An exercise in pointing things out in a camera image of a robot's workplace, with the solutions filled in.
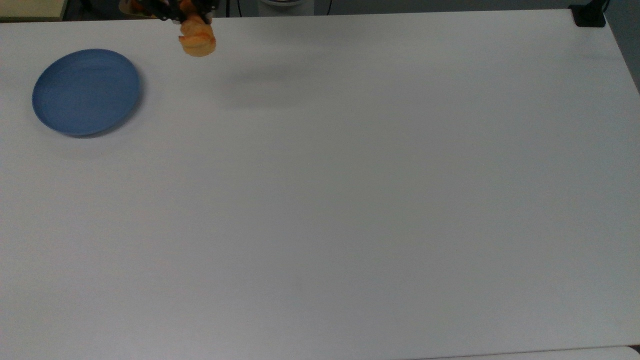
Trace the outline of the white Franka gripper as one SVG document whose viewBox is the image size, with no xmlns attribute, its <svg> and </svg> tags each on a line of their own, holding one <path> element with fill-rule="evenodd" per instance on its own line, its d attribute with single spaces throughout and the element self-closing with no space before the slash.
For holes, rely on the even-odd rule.
<svg viewBox="0 0 640 360">
<path fill-rule="evenodd" d="M 181 24 L 184 21 L 183 12 L 199 11 L 202 21 L 210 25 L 219 8 L 219 0 L 143 0 L 142 7 L 148 12 L 156 12 L 156 18 L 161 21 L 171 21 Z"/>
</svg>

